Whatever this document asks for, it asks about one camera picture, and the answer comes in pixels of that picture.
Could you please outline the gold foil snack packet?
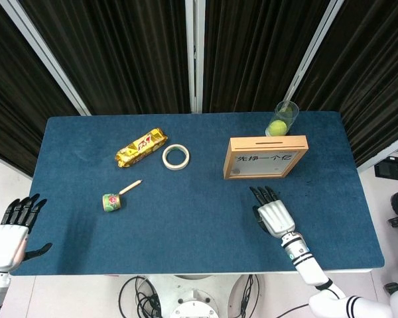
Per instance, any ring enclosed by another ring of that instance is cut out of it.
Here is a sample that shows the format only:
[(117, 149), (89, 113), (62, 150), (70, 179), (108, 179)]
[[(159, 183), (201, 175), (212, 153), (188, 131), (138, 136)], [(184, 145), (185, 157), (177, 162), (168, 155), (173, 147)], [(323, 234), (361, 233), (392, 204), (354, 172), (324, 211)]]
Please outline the gold foil snack packet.
[(115, 155), (115, 161), (120, 168), (128, 168), (159, 149), (167, 140), (168, 136), (160, 128), (152, 129), (147, 134), (118, 150)]

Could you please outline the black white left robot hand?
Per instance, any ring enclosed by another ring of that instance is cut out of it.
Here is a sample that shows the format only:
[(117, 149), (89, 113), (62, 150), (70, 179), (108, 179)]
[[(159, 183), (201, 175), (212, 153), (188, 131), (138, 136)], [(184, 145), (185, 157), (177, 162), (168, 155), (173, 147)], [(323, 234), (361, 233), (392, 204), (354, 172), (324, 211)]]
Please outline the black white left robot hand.
[(39, 249), (26, 250), (38, 214), (47, 202), (39, 197), (36, 193), (15, 199), (6, 208), (0, 222), (0, 273), (10, 273), (22, 262), (42, 256), (52, 248), (48, 242)]

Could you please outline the white masking tape roll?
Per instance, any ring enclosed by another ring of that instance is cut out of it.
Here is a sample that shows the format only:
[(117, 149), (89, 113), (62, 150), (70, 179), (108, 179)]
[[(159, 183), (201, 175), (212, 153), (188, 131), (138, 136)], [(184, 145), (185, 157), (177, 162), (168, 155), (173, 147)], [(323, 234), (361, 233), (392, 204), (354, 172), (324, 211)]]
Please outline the white masking tape roll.
[[(174, 165), (174, 164), (171, 164), (167, 160), (168, 154), (170, 152), (172, 152), (173, 150), (181, 151), (184, 154), (184, 160), (183, 160), (182, 163)], [(162, 153), (162, 161), (163, 161), (163, 164), (165, 165), (165, 167), (168, 168), (169, 170), (172, 170), (172, 171), (182, 170), (185, 167), (187, 167), (187, 165), (188, 165), (188, 163), (190, 161), (190, 153), (189, 153), (188, 149), (185, 146), (183, 146), (181, 144), (172, 144), (170, 146), (167, 146), (165, 148), (165, 150), (163, 151), (163, 153)]]

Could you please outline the blue fabric table cloth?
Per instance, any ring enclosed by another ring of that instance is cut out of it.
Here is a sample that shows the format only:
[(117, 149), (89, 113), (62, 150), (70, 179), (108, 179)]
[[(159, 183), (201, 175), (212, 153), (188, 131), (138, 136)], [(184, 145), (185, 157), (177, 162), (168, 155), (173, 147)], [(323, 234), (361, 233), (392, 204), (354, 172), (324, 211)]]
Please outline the blue fabric table cloth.
[[(52, 117), (47, 121), (31, 193), (46, 198), (29, 237), (43, 256), (23, 262), (19, 276), (78, 274), (213, 274), (290, 271), (279, 240), (258, 225), (250, 187), (272, 188), (325, 270), (384, 265), (341, 116), (298, 115), (292, 133), (308, 151), (281, 179), (225, 180), (229, 139), (259, 136), (270, 113)], [(160, 128), (168, 140), (128, 168), (118, 150)], [(182, 170), (162, 153), (181, 144)], [(142, 183), (105, 212), (102, 196)]]

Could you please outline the wooden frame money box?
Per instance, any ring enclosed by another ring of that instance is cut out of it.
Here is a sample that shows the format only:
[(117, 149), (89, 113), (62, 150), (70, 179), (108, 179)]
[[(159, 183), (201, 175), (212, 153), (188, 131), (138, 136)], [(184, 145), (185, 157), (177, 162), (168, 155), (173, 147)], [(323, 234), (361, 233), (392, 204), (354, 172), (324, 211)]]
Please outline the wooden frame money box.
[[(304, 135), (232, 137), (224, 162), (224, 179), (283, 178), (308, 151)], [(239, 174), (232, 174), (238, 169)]]

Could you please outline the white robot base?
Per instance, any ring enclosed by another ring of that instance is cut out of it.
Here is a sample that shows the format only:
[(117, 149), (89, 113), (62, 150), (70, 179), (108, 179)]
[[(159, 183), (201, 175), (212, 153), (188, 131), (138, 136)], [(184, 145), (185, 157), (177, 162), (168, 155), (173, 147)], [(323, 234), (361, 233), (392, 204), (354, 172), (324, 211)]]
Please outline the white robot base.
[(229, 300), (240, 274), (150, 275), (162, 318), (229, 318)]

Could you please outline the yellow tennis ball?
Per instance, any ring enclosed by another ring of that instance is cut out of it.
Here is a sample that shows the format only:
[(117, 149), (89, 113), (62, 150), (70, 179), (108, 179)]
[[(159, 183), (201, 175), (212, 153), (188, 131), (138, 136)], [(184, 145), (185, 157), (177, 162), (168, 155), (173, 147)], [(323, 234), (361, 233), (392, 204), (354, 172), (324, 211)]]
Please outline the yellow tennis ball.
[(268, 126), (270, 136), (285, 136), (288, 131), (287, 124), (282, 120), (275, 120)]

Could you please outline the black pleated partition screen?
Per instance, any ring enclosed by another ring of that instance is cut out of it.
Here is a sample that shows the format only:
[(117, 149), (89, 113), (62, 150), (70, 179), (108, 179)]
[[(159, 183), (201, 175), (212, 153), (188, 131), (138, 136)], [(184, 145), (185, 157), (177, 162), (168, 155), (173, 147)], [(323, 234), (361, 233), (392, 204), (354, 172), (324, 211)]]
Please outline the black pleated partition screen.
[(193, 0), (0, 0), (79, 115), (194, 110)]
[(293, 100), (341, 115), (357, 166), (398, 140), (398, 0), (344, 0)]
[(32, 176), (47, 120), (78, 114), (0, 5), (0, 159)]
[(184, 0), (192, 113), (272, 111), (345, 0)]

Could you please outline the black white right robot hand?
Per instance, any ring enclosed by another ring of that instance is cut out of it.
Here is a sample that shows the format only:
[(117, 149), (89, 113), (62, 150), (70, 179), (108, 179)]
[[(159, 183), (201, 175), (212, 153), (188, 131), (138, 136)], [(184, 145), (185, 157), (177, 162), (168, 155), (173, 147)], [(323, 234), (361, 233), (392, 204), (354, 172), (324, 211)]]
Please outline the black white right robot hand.
[(295, 222), (279, 196), (269, 187), (250, 187), (259, 205), (253, 214), (259, 226), (271, 236), (281, 239), (295, 229)]

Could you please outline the clear glass cup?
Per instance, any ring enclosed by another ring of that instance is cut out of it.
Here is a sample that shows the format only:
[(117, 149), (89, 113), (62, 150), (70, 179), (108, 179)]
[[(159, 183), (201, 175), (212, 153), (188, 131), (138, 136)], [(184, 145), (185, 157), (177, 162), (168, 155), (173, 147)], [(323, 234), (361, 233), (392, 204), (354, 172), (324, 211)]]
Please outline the clear glass cup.
[[(299, 107), (295, 102), (292, 101), (281, 101), (277, 104), (274, 110), (274, 114), (271, 117), (271, 120), (269, 121), (269, 124), (275, 120), (282, 120), (284, 121), (287, 126), (288, 126), (288, 131), (289, 132), (291, 126), (295, 122), (297, 116), (299, 114)], [(270, 136), (268, 133), (268, 126), (265, 129), (265, 135)]]

